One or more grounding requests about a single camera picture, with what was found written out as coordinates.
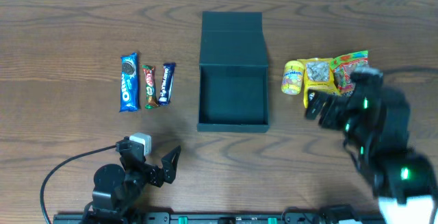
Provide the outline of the yellow Hacks candy bag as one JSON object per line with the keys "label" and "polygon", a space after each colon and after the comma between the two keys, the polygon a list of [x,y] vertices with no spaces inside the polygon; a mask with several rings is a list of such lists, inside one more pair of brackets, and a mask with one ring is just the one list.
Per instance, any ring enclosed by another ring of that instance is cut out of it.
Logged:
{"label": "yellow Hacks candy bag", "polygon": [[332,58],[309,58],[298,59],[304,66],[304,107],[307,108],[311,98],[310,90],[319,90],[330,95],[340,96],[340,92],[335,85],[334,74],[331,70]]}

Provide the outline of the green Haribo gummy bag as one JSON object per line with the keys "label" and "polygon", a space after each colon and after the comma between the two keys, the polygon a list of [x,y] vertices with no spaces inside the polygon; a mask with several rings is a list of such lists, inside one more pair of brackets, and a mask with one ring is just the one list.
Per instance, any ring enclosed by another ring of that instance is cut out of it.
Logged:
{"label": "green Haribo gummy bag", "polygon": [[357,68],[369,66],[368,51],[358,51],[333,58],[330,68],[335,78],[335,83],[340,95],[350,96],[355,89],[350,75]]}

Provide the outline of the blue Oreo cookie pack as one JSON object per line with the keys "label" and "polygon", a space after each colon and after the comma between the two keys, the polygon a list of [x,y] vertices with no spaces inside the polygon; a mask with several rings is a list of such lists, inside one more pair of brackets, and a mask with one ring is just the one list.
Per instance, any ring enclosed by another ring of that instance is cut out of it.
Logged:
{"label": "blue Oreo cookie pack", "polygon": [[138,54],[123,55],[120,74],[120,110],[136,112],[139,109]]}

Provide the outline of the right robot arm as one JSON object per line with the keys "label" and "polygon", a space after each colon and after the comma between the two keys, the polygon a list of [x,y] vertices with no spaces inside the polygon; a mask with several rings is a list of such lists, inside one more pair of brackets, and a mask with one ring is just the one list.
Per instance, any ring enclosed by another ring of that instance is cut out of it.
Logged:
{"label": "right robot arm", "polygon": [[343,149],[370,185],[386,223],[435,223],[437,180],[429,159],[409,146],[410,105],[380,80],[361,80],[349,97],[309,90],[305,117],[341,132]]}

